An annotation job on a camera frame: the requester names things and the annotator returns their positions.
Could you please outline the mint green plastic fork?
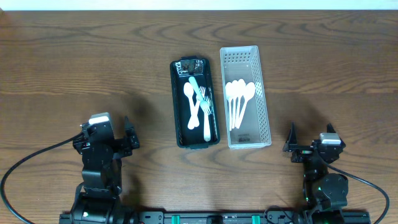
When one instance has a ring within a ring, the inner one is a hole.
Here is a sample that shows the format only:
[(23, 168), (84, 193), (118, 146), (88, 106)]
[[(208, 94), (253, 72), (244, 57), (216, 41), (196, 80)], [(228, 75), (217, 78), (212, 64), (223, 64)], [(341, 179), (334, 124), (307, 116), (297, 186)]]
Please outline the mint green plastic fork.
[(189, 77), (188, 81), (192, 85), (195, 93), (197, 94), (197, 97), (200, 100), (200, 107), (201, 107), (202, 111), (205, 114), (209, 115), (211, 113), (209, 103), (204, 99), (195, 77)]

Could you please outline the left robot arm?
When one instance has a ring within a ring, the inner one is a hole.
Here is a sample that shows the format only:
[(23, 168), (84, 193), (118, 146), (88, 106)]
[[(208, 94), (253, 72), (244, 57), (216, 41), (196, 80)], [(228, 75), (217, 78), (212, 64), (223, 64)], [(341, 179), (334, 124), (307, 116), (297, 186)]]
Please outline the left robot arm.
[(68, 215), (60, 223), (137, 223), (138, 214), (121, 203), (122, 161), (140, 147), (133, 124), (124, 118), (123, 138), (116, 139), (108, 113), (95, 114), (82, 124), (73, 147), (82, 155), (83, 182), (75, 191)]

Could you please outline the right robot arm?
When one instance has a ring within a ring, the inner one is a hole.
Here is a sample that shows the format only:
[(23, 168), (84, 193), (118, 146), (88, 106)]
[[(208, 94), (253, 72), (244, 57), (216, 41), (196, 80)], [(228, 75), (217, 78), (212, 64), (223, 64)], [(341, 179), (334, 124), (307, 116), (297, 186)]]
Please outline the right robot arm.
[(294, 223), (325, 223), (333, 218), (344, 221), (341, 208), (348, 204), (348, 179), (343, 174), (330, 173), (328, 165), (339, 159), (345, 146), (331, 124), (311, 145), (301, 146), (295, 126), (291, 125), (282, 150), (292, 154), (293, 163), (303, 164), (303, 196), (307, 203), (293, 214)]

